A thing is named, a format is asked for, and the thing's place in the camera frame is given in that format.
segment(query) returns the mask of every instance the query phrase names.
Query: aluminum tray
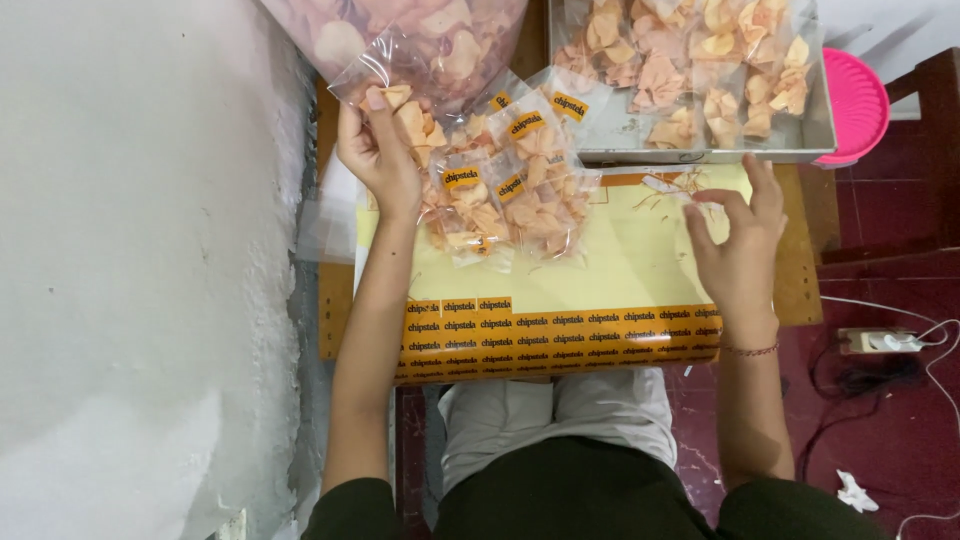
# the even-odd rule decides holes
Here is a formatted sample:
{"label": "aluminum tray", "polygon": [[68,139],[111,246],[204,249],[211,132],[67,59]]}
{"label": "aluminum tray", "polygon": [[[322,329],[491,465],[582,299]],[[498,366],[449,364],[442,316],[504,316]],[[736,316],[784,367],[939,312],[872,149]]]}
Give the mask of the aluminum tray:
{"label": "aluminum tray", "polygon": [[[558,26],[555,16],[564,12],[564,0],[550,0],[547,10],[547,58],[553,56]],[[649,130],[643,117],[627,112],[633,99],[629,88],[613,93],[603,110],[597,134],[589,138],[591,147],[581,148],[580,159],[587,163],[732,163],[744,152],[754,152],[775,163],[807,163],[837,149],[833,129],[833,110],[827,90],[823,58],[816,65],[816,78],[803,118],[786,114],[774,117],[774,129],[785,135],[783,148],[744,148],[743,150],[656,150],[644,148],[641,138]]]}

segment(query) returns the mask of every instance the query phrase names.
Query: wooden chair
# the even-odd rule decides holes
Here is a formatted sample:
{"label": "wooden chair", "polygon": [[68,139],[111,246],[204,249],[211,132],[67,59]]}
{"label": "wooden chair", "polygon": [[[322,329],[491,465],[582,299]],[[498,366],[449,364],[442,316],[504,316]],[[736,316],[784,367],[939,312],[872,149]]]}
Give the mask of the wooden chair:
{"label": "wooden chair", "polygon": [[960,48],[917,64],[886,86],[890,103],[917,92],[921,129],[928,146],[916,156],[928,164],[925,180],[935,184],[936,233],[889,244],[844,248],[821,254],[824,265],[903,258],[960,248]]}

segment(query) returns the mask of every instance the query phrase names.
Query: wall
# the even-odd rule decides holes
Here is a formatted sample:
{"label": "wall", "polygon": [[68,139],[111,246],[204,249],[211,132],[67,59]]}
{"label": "wall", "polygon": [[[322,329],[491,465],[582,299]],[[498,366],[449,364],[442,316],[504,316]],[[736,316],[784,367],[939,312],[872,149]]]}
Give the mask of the wall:
{"label": "wall", "polygon": [[0,523],[204,538],[288,519],[307,88],[253,0],[0,16]]}
{"label": "wall", "polygon": [[[956,0],[843,0],[819,2],[827,45],[869,64],[889,83],[949,47],[960,46]],[[895,118],[919,118],[914,98],[894,105]]]}

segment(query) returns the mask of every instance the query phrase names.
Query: hand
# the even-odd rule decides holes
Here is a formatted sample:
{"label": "hand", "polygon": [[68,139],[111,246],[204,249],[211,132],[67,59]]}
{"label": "hand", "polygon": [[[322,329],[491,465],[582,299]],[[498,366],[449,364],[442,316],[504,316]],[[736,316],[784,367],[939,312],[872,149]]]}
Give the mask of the hand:
{"label": "hand", "polygon": [[754,194],[747,206],[743,195],[728,189],[705,189],[693,195],[698,203],[723,205],[730,218],[730,237],[717,245],[696,205],[684,207],[693,241],[700,282],[724,318],[724,334],[738,349],[773,345],[779,322],[773,311],[774,261],[786,227],[783,192],[770,161],[753,154],[743,157]]}
{"label": "hand", "polygon": [[379,89],[367,89],[369,128],[353,108],[340,107],[337,157],[376,197],[381,218],[420,216],[420,173],[396,134],[394,112]]}

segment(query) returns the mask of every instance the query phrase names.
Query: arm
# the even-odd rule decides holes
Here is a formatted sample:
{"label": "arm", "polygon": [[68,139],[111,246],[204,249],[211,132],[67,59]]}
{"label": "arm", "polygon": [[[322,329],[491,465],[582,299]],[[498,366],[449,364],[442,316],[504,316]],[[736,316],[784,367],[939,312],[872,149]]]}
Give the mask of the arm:
{"label": "arm", "polygon": [[372,134],[354,110],[341,107],[337,155],[376,197],[380,220],[333,375],[322,493],[352,479],[390,478],[387,411],[410,288],[420,175],[380,92],[369,90],[367,100]]}
{"label": "arm", "polygon": [[684,209],[700,280],[724,318],[717,445],[727,489],[752,479],[794,478],[777,353],[740,353],[777,343],[780,323],[772,304],[777,243],[786,226],[783,194],[769,162],[748,155],[743,166],[754,189],[749,206],[738,192],[725,189],[694,197],[724,206],[731,224],[726,242],[713,243],[700,211],[692,205]]}

